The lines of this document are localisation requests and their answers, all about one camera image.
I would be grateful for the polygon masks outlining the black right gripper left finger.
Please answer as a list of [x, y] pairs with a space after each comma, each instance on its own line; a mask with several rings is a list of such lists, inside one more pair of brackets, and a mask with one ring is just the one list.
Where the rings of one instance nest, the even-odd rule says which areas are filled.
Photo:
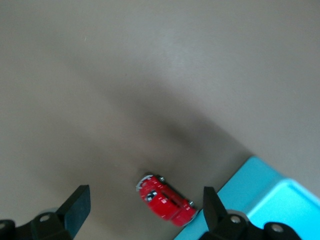
[[11, 219], [2, 219], [0, 238], [2, 240], [73, 240], [90, 211], [90, 186], [80, 185], [54, 212], [41, 213], [21, 226], [16, 226]]

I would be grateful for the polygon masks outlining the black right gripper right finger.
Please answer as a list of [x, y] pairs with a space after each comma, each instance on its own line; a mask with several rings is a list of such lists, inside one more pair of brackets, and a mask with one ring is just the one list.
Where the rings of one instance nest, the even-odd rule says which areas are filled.
[[259, 228], [238, 213], [229, 213], [213, 187], [203, 188], [203, 215], [208, 231], [201, 240], [299, 240], [290, 226], [267, 222]]

